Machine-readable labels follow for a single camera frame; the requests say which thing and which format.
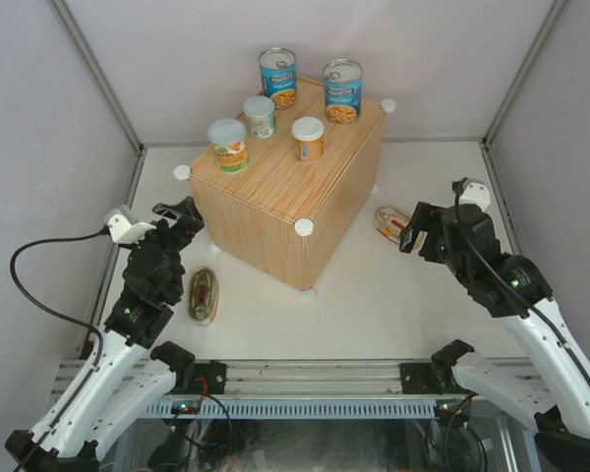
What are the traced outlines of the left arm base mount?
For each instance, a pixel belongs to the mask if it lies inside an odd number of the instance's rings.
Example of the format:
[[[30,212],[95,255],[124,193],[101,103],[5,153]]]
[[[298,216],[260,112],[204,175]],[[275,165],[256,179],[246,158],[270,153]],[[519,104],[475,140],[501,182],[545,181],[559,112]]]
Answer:
[[[218,361],[197,361],[194,354],[166,341],[156,346],[149,355],[160,361],[173,374],[172,394],[222,394],[227,381],[227,365]]]

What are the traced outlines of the tan can white lid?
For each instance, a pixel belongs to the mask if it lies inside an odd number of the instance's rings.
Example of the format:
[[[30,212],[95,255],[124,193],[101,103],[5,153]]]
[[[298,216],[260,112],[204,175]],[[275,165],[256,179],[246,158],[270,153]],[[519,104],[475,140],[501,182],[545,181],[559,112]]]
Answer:
[[[322,158],[325,125],[320,119],[310,116],[297,119],[291,127],[291,134],[294,138],[294,153],[297,159],[314,162]]]

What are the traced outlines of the green can white lid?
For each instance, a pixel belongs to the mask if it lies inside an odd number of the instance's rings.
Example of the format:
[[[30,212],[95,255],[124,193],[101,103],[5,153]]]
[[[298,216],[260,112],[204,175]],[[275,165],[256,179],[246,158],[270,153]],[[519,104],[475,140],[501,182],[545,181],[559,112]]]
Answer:
[[[258,95],[249,98],[243,106],[251,135],[267,139],[275,132],[275,105],[271,98]]]

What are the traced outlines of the oval red sardine tin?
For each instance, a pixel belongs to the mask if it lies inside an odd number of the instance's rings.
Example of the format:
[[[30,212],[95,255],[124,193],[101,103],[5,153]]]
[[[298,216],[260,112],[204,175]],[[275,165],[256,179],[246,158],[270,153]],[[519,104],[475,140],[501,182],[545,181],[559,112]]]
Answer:
[[[409,224],[410,217],[403,212],[389,206],[377,209],[375,215],[375,228],[387,240],[401,245],[400,233]]]

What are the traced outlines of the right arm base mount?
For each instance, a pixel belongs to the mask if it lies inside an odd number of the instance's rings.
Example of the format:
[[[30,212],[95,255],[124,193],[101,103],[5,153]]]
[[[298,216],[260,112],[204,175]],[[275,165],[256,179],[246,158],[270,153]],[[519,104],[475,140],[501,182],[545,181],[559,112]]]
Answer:
[[[454,378],[452,367],[463,355],[474,348],[460,340],[452,340],[431,356],[428,362],[403,362],[399,374],[404,394],[453,394],[467,393]]]

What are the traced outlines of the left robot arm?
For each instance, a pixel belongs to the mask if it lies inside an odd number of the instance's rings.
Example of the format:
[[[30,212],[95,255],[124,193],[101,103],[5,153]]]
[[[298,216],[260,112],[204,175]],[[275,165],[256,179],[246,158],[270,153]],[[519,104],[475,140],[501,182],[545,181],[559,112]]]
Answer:
[[[204,228],[193,198],[153,209],[160,219],[152,223],[136,220],[127,207],[114,209],[97,236],[108,236],[129,250],[123,272],[124,286],[103,328],[88,327],[96,337],[87,364],[48,413],[30,432],[16,431],[6,443],[18,470],[32,471],[44,457],[78,453],[84,441],[76,429],[92,418],[95,407],[111,395],[111,387],[152,347],[182,298],[185,270],[180,253]]]

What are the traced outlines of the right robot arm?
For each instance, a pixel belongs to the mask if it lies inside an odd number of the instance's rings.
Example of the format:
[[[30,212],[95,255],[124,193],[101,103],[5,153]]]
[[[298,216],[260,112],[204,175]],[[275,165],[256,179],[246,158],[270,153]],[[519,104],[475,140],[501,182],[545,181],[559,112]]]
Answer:
[[[502,250],[491,217],[478,206],[420,202],[401,231],[400,250],[448,267],[470,298],[516,339],[544,385],[531,385],[455,339],[431,357],[439,393],[462,388],[484,396],[534,437],[560,471],[590,471],[590,362],[567,328],[553,290],[527,258]]]

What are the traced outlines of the yellow can white lid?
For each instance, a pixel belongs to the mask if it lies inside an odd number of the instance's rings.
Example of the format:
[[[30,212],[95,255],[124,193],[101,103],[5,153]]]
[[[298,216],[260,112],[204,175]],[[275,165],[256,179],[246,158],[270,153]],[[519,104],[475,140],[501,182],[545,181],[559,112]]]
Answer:
[[[236,119],[220,119],[207,130],[218,168],[225,173],[243,170],[249,162],[246,149],[247,129]]]

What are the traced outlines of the blue soup can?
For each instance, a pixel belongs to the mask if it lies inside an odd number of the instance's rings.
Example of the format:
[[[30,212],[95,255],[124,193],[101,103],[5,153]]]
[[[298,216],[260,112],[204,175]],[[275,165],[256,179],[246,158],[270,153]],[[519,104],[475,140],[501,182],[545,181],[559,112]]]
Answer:
[[[348,124],[361,113],[363,68],[351,59],[337,59],[324,67],[324,101],[328,120]]]
[[[258,59],[263,93],[277,110],[291,107],[297,101],[296,55],[287,48],[263,51]]]

